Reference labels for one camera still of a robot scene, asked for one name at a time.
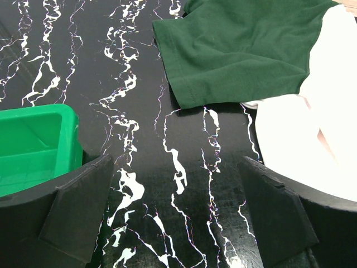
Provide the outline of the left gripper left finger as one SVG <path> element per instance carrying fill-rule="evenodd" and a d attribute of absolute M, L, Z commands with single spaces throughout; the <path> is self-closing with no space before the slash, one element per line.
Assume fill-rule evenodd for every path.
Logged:
<path fill-rule="evenodd" d="M 112 182 L 103 155 L 78 169 L 1 198 L 1 267 L 85 267 Z"/>

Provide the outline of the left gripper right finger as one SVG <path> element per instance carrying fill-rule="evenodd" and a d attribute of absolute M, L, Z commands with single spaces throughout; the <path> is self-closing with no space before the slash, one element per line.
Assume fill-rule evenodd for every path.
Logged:
<path fill-rule="evenodd" d="M 247 156 L 238 171 L 264 267 L 356 267 L 356 202 Z"/>

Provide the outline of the white and green t-shirt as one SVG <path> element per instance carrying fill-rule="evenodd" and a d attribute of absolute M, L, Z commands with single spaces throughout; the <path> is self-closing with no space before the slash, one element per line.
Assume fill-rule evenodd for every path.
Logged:
<path fill-rule="evenodd" d="M 334 1 L 188 1 L 153 21 L 182 109 L 256 111 L 265 166 L 356 200 L 356 21 Z"/>

